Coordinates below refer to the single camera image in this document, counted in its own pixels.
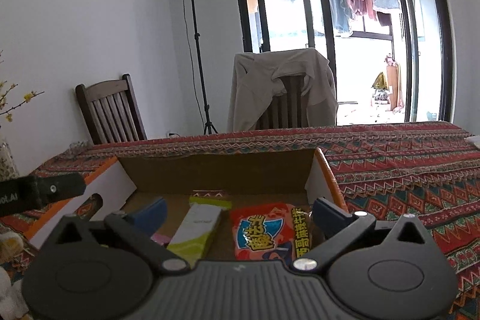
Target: vase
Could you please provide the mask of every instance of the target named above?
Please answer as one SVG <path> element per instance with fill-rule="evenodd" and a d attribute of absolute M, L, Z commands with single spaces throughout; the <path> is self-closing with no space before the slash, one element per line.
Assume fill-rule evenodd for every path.
<path fill-rule="evenodd" d="M 10 146 L 7 141 L 0 136 L 0 182 L 20 176 L 14 158 L 11 155 Z"/>

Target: light stand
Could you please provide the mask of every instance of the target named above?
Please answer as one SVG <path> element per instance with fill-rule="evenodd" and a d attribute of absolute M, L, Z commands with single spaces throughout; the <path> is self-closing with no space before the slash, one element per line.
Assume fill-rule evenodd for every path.
<path fill-rule="evenodd" d="M 200 83 L 202 85 L 202 94 L 203 94 L 203 109 L 205 110 L 205 126 L 203 128 L 203 134 L 206 135 L 207 131 L 208 134 L 212 134 L 212 129 L 215 133 L 218 133 L 217 130 L 215 129 L 214 125 L 212 124 L 212 121 L 210 121 L 210 105 L 207 103 L 207 93 L 205 90 L 205 80 L 203 79 L 203 68 L 202 68 L 202 58 L 200 56 L 200 42 L 199 42 L 199 37 L 200 33 L 198 33 L 197 29 L 197 15 L 195 12 L 195 0 L 191 0 L 191 11 L 193 14 L 193 29 L 195 30 L 195 44 L 197 47 L 197 59 L 198 59 L 198 70 L 200 72 Z"/>

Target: window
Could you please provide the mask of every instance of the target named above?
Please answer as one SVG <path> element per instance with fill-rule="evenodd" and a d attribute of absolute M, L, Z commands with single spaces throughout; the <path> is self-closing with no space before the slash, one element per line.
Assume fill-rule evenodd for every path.
<path fill-rule="evenodd" d="M 372 7 L 357 10 L 354 3 L 238 0 L 244 49 L 316 48 L 334 74 L 338 124 L 449 120 L 453 49 L 446 0 L 372 0 Z M 382 73 L 388 105 L 380 107 L 373 85 Z"/>

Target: beige coat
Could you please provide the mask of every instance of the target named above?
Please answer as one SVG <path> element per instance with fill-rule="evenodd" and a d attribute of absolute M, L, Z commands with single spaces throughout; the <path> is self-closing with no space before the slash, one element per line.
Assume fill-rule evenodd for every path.
<path fill-rule="evenodd" d="M 233 69 L 229 132 L 254 129 L 274 96 L 287 92 L 280 77 L 305 75 L 302 95 L 308 93 L 311 127 L 335 125 L 338 103 L 328 60 L 315 49 L 238 53 Z"/>

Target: red snack package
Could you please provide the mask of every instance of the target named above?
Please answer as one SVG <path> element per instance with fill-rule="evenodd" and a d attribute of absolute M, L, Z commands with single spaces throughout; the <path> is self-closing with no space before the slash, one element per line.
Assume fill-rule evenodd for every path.
<path fill-rule="evenodd" d="M 310 249 L 306 214 L 282 202 L 230 212 L 238 260 L 292 261 Z"/>

